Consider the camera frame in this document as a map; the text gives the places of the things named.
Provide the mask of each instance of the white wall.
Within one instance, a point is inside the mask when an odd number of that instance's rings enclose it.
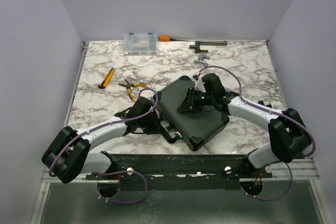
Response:
[[[125,33],[270,39],[292,0],[62,0],[83,40]]]
[[[293,0],[270,53],[288,105],[317,140],[314,157],[336,220],[336,0]]]
[[[82,43],[60,0],[0,0],[0,222],[28,223]]]

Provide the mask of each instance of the screwdriver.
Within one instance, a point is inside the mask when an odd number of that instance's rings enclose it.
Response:
[[[109,84],[113,74],[114,74],[114,68],[111,68],[110,71],[104,77],[104,80],[101,82],[101,84],[98,85],[98,88],[104,89],[107,86],[107,84]]]
[[[159,41],[187,41],[187,40],[173,39],[168,36],[160,36]]]

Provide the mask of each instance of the metal floor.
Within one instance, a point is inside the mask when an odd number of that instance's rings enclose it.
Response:
[[[264,182],[264,197],[284,193],[288,181]],[[150,191],[136,205],[118,205],[98,200],[95,183],[50,185],[41,223],[118,224],[320,224],[323,223],[310,182],[295,181],[289,196],[277,201],[259,201],[241,191],[186,190]],[[135,199],[141,192],[121,192],[118,198]]]

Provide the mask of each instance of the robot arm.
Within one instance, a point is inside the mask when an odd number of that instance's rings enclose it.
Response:
[[[261,111],[247,104],[235,92],[226,92],[217,75],[213,73],[207,74],[202,78],[202,82],[204,83],[206,92],[189,89],[186,99],[177,111],[181,113],[195,112],[203,109],[205,105],[213,105],[218,111],[251,121],[269,132],[269,145],[256,149],[240,159],[241,167],[243,168],[236,170],[236,178],[239,178],[240,175],[251,177],[256,170],[274,162],[283,161],[289,163],[294,158],[302,155],[302,151],[311,144],[311,139],[297,125],[278,115]],[[270,109],[260,104],[255,105],[267,108],[266,111]],[[127,113],[126,111],[117,113],[103,123],[77,131],[69,126],[63,128],[43,155],[42,162],[48,168],[53,165],[53,173],[63,183],[72,181],[79,174],[105,173],[111,171],[111,169],[115,171],[116,167],[113,167],[113,165],[116,162],[111,155],[104,152],[89,153],[89,151],[108,140],[132,133],[138,128],[141,128],[145,134],[155,134],[158,132],[163,134],[165,131],[162,131],[160,120],[155,111],[152,111],[141,119],[112,124],[115,121],[132,119],[143,115],[152,106],[153,103],[150,100],[139,97],[134,106],[126,110]],[[298,112],[293,109],[283,112],[280,110],[273,111],[278,114],[284,114],[303,125]],[[95,129],[97,126],[102,127],[91,133],[91,129]],[[57,158],[61,150],[75,137],[78,139]]]
[[[179,112],[193,113],[202,110],[203,106],[212,105],[217,111],[246,119],[268,131],[270,144],[248,154],[245,160],[247,166],[261,168],[278,161],[290,163],[302,156],[302,152],[312,143],[311,138],[298,126],[304,126],[304,123],[296,110],[289,108],[281,111],[244,101],[238,93],[226,91],[214,73],[199,79],[196,87],[200,86],[205,92],[190,88],[177,109]]]

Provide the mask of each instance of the marble tabletop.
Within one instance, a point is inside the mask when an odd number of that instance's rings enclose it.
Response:
[[[194,63],[192,42],[158,42],[155,56],[124,56],[122,41],[92,41],[83,64],[70,113],[69,125],[74,129],[103,122],[115,113],[133,105],[127,90],[118,85],[127,78],[131,82],[148,84],[159,91],[182,75],[192,76],[203,65]],[[243,84],[244,97],[252,101],[283,102],[278,81],[265,41],[228,41],[226,47],[206,47],[210,65],[233,71]],[[97,85],[108,70],[115,74],[105,89]],[[230,74],[219,69],[208,69],[221,78],[223,85],[238,91],[238,84]],[[133,88],[136,97],[140,89]],[[151,97],[150,91],[143,92]],[[197,152],[191,151],[183,140],[169,144],[161,135],[135,135],[114,138],[93,149],[123,154],[246,154],[269,143],[266,131],[240,118],[230,116],[228,125]]]

